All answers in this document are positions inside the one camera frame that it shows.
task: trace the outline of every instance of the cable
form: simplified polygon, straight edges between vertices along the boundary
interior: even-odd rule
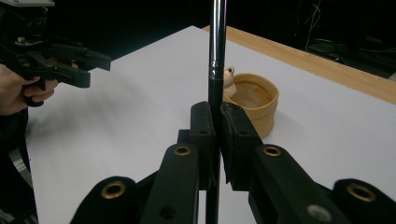
[[[321,53],[334,53],[338,50],[337,45],[332,42],[311,42],[306,50],[317,50]]]
[[[388,52],[395,51],[396,47],[395,48],[391,48],[391,49],[361,49],[361,50],[372,52],[372,53],[388,53]]]
[[[315,8],[315,11],[314,11],[314,14],[312,14],[311,26],[309,27],[308,38],[306,40],[304,51],[306,51],[308,49],[309,39],[311,38],[312,30],[318,24],[318,21],[319,21],[319,18],[320,18],[320,9],[319,9],[320,3],[321,3],[321,0],[318,0],[318,4],[317,5],[312,5]],[[317,14],[317,12],[318,12],[318,18],[314,22],[314,18],[315,18],[315,15]]]

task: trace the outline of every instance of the black plastic part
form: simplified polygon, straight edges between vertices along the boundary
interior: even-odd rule
[[[46,50],[44,54],[56,57],[60,60],[75,60],[78,63],[83,63],[90,67],[98,67],[110,70],[111,58],[105,54],[84,48],[79,45],[66,45],[66,44],[52,44],[51,48]]]
[[[332,190],[332,199],[353,223],[396,223],[396,202],[366,182],[338,180]]]
[[[146,202],[149,198],[149,193],[151,192],[151,188],[154,185],[155,177],[157,176],[158,171],[152,173],[151,175],[146,176],[146,178],[139,181],[137,185],[137,200],[139,202],[139,210],[136,212],[136,223],[140,222],[140,218],[142,217],[143,211],[146,208]]]
[[[82,201],[70,224],[136,223],[139,211],[136,183],[122,176],[99,182]]]
[[[282,147],[257,147],[253,166],[277,211],[276,223],[351,223]]]
[[[248,203],[257,224],[276,223],[278,212],[257,176],[253,177]]]
[[[177,135],[178,143],[189,143],[190,142],[190,130],[180,129]]]
[[[198,153],[190,144],[175,144],[166,150],[141,224],[197,222]]]
[[[91,86],[91,74],[89,72],[60,63],[52,72],[59,82],[69,84],[79,88],[89,88]]]
[[[233,190],[248,191],[253,174],[252,156],[256,147],[262,145],[262,140],[239,105],[223,103],[221,113],[221,153],[226,181],[231,182]]]
[[[200,190],[209,189],[216,181],[213,179],[216,133],[208,102],[201,102],[191,107],[190,127],[190,143],[199,149]]]
[[[24,97],[24,101],[30,107],[39,107],[44,104],[44,101],[40,101],[40,102],[33,101],[32,97]]]

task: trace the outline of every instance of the dark background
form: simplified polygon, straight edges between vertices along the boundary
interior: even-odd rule
[[[212,8],[211,0],[55,3],[49,9],[46,32],[80,41],[112,59],[190,25],[209,25]],[[381,77],[396,72],[392,14],[396,7],[391,0],[229,0],[227,4],[227,24],[234,28]]]

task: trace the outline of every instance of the human hand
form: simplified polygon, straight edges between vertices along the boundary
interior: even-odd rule
[[[0,116],[11,115],[17,113],[27,107],[24,97],[32,97],[34,102],[45,101],[54,93],[54,89],[58,86],[57,80],[46,80],[46,90],[42,91],[37,86],[30,85],[37,82],[40,77],[32,80],[25,80],[18,76],[5,65],[0,64]]]

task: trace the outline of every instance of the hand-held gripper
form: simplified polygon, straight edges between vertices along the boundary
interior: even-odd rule
[[[54,79],[79,88],[90,87],[91,74],[70,66],[72,62],[110,69],[111,59],[102,53],[60,37],[43,36],[48,9],[42,4],[14,5],[0,2],[0,60],[10,70],[26,80],[40,77],[34,85],[44,91],[46,80]],[[25,97],[25,102],[29,106],[44,104],[30,97]]]

